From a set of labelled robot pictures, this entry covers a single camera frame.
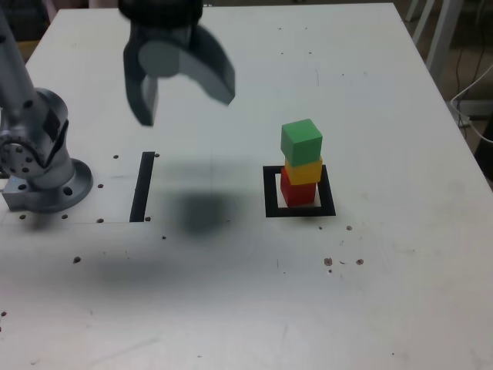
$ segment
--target white table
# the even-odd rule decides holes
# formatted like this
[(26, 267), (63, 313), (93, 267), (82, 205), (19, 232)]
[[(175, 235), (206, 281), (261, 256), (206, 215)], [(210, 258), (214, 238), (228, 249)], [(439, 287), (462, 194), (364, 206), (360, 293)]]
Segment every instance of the white table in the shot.
[[(1, 203), (0, 368), (492, 368), (493, 197), (394, 6), (206, 8), (203, 24), (236, 98), (163, 81), (152, 129), (126, 102), (116, 10), (62, 11), (36, 49), (95, 187), (49, 219)], [(337, 216), (266, 219), (262, 166), (304, 118)], [(147, 150), (152, 220), (130, 224)]]

